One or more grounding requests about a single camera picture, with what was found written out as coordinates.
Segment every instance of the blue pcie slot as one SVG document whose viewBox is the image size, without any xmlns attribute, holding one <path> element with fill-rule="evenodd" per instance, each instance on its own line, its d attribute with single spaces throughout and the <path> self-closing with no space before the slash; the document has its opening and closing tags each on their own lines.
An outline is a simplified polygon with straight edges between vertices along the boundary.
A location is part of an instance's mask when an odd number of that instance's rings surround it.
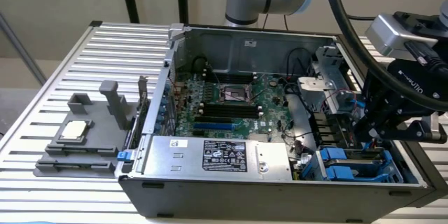
<svg viewBox="0 0 448 224">
<path fill-rule="evenodd" d="M 193 124 L 193 129 L 233 131 L 234 125 L 226 123 L 195 123 Z"/>
</svg>

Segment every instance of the gray wall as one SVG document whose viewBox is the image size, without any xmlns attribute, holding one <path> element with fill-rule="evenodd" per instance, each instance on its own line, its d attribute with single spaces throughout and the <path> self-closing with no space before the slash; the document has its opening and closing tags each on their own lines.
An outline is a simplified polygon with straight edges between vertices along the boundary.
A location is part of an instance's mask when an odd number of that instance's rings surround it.
<svg viewBox="0 0 448 224">
<path fill-rule="evenodd" d="M 142 23 L 177 22 L 177 0 L 135 0 Z M 375 15 L 395 10 L 435 14 L 442 0 L 342 0 L 353 15 Z M 189 19 L 194 24 L 219 25 L 225 0 L 189 0 Z M 90 20 L 127 22 L 123 0 L 0 0 L 6 17 L 30 55 L 37 59 L 62 59 Z M 287 17 L 291 30 L 337 33 L 326 0 L 313 0 L 306 12 Z M 367 23 L 354 22 L 358 33 Z M 270 15 L 266 28 L 283 29 L 282 17 Z M 15 57 L 0 34 L 0 57 Z"/>
</svg>

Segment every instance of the slotted metal surface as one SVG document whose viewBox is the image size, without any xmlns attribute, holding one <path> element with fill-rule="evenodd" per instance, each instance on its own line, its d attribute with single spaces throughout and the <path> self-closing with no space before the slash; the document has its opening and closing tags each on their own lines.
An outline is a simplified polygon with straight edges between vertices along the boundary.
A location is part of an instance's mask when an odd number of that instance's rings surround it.
<svg viewBox="0 0 448 224">
<path fill-rule="evenodd" d="M 139 75 L 154 88 L 162 65 L 167 26 L 102 23 L 89 28 L 0 142 L 0 221 L 62 223 L 159 223 L 141 217 L 114 179 L 34 177 L 31 169 L 67 112 L 73 92 L 105 100 L 97 88 L 102 80 L 118 81 L 118 93 L 137 100 Z M 385 57 L 369 48 L 378 61 Z M 448 118 L 441 122 L 448 125 Z M 448 180 L 448 144 L 422 144 Z M 170 223 L 225 223 L 178 220 Z M 401 208 L 374 223 L 442 224 L 448 222 L 448 198 L 426 207 Z"/>
</svg>

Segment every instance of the warning label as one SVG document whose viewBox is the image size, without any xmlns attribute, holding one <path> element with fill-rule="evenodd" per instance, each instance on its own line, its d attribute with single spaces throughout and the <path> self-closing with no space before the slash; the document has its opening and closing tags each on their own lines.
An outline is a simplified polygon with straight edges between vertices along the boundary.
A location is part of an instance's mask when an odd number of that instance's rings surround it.
<svg viewBox="0 0 448 224">
<path fill-rule="evenodd" d="M 246 172 L 243 142 L 203 141 L 202 169 L 215 172 Z"/>
</svg>

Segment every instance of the sticker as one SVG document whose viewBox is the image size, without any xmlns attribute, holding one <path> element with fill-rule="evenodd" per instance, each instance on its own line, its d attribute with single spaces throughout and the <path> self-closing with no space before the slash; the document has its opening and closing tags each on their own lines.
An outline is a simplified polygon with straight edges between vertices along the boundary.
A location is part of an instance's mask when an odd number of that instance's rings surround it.
<svg viewBox="0 0 448 224">
<path fill-rule="evenodd" d="M 187 140 L 186 139 L 170 139 L 169 147 L 186 148 Z"/>
<path fill-rule="evenodd" d="M 253 40 L 245 40 L 243 41 L 243 46 L 245 47 L 255 47 L 257 46 L 257 42 Z"/>
<path fill-rule="evenodd" d="M 213 172 L 246 172 L 245 142 L 203 141 L 202 169 Z"/>
</svg>

